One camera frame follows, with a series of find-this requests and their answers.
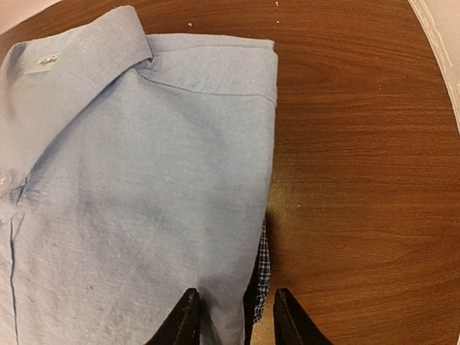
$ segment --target light blue shirt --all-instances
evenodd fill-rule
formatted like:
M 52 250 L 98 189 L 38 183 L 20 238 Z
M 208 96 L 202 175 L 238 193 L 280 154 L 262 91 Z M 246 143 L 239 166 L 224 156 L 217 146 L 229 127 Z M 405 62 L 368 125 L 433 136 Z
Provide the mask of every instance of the light blue shirt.
M 270 41 L 146 36 L 131 7 L 14 46 L 0 70 L 1 343 L 144 344 L 198 288 L 202 344 L 243 344 L 276 76 Z

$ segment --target shirt label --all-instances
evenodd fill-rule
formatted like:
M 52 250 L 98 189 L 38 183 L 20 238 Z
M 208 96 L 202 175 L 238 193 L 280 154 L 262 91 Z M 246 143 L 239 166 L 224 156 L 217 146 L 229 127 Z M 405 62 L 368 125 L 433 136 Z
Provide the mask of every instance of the shirt label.
M 51 70 L 53 65 L 58 61 L 60 54 L 53 54 L 41 57 L 27 72 L 26 74 L 30 73 L 40 73 L 40 72 L 48 72 Z

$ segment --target wood grain surface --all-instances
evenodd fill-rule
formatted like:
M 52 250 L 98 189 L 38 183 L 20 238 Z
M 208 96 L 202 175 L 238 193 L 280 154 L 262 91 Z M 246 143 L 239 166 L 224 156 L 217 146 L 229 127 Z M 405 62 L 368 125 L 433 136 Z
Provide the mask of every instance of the wood grain surface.
M 67 0 L 4 35 L 0 58 L 122 4 L 147 33 L 276 42 L 273 290 L 335 344 L 455 344 L 460 140 L 408 2 Z M 274 344 L 271 304 L 253 344 Z

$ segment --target shirt button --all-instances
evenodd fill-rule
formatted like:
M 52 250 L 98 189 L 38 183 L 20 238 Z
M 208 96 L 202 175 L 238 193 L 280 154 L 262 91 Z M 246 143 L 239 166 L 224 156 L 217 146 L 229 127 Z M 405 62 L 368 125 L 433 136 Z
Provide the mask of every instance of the shirt button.
M 0 198 L 9 192 L 13 183 L 13 175 L 9 172 L 0 171 Z

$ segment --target checkered fabric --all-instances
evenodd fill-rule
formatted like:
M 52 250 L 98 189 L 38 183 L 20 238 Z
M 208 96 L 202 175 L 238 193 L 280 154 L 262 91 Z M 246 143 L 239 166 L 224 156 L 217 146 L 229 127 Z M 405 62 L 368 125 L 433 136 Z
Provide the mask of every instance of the checkered fabric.
M 259 283 L 257 285 L 256 307 L 254 310 L 254 323 L 262 319 L 268 292 L 270 291 L 270 252 L 267 240 L 267 224 L 262 224 L 262 235 L 259 243 Z

